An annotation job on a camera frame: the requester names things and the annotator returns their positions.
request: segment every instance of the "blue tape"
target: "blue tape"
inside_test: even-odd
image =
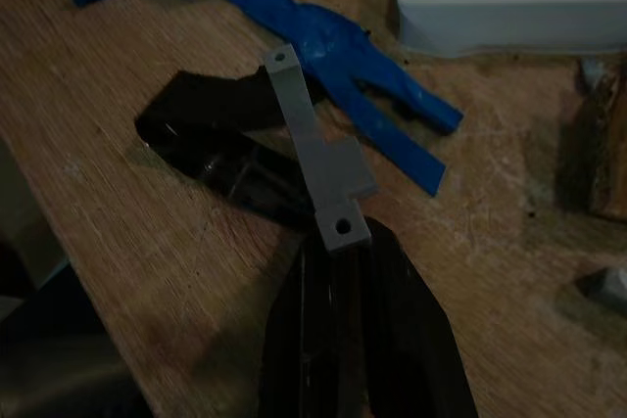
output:
[[[73,0],[84,6],[96,0]],[[370,43],[362,29],[339,14],[294,0],[229,0],[246,15],[292,43],[303,69],[315,76],[356,128],[430,195],[445,167],[414,143],[361,93],[356,81],[406,103],[443,132],[458,128],[462,114],[430,94]]]

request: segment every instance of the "bracket hole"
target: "bracket hole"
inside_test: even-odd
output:
[[[351,231],[351,222],[348,219],[340,219],[335,224],[335,230],[340,235],[346,235]]]

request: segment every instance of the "metal bracket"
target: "metal bracket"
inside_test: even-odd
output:
[[[324,142],[290,44],[267,53],[264,63],[296,148],[324,246],[337,252],[368,243],[370,231],[355,198],[375,193],[377,185],[358,140]]]

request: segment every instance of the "wooden table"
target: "wooden table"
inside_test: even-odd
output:
[[[575,62],[427,60],[395,41],[393,0],[303,1],[372,30],[465,112],[449,137],[402,124],[449,166],[437,198],[366,147],[381,191],[362,207],[448,312],[481,416],[627,417],[627,321],[572,286],[627,249],[625,226],[563,206],[582,191]],[[254,416],[300,236],[169,169],[133,118],[175,71],[251,73],[280,41],[224,0],[0,0],[0,38],[1,135],[156,414]],[[352,132],[330,105],[320,116]]]

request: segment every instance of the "crumpled blue tape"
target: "crumpled blue tape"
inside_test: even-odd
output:
[[[96,0],[73,0],[84,6]],[[441,131],[458,128],[462,114],[430,94],[370,43],[367,34],[339,14],[294,0],[229,0],[246,15],[292,43],[303,69],[315,76],[361,134],[430,195],[444,165],[414,143],[367,100],[356,81],[407,104]]]

